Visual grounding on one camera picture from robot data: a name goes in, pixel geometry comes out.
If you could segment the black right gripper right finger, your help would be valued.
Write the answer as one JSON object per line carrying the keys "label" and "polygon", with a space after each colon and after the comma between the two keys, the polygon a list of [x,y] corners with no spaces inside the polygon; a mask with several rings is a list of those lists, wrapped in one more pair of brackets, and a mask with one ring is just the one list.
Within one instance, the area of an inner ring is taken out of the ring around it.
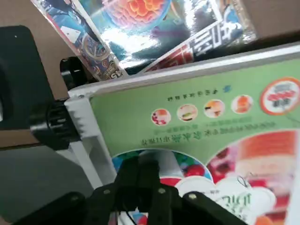
{"label": "black right gripper right finger", "polygon": [[203,193],[179,196],[177,188],[162,184],[157,161],[140,165],[140,211],[148,225],[240,225],[241,219]]}

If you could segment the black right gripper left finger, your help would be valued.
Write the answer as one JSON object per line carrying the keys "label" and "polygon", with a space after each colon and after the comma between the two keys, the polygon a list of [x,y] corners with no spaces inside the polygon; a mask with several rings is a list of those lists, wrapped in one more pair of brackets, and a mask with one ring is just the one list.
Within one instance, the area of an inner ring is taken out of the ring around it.
{"label": "black right gripper left finger", "polygon": [[138,159],[124,160],[114,182],[96,188],[89,197],[67,193],[19,219],[17,225],[107,225],[111,214],[137,207]]}

